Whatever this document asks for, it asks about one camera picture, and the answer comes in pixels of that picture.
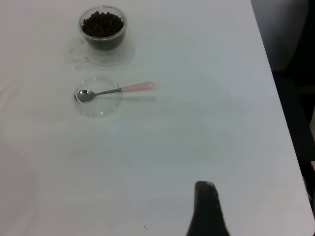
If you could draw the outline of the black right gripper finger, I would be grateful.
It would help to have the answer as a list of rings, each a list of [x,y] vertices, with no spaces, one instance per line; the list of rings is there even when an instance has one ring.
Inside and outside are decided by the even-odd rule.
[[[198,181],[194,190],[194,211],[188,236],[228,236],[219,194],[212,182]]]

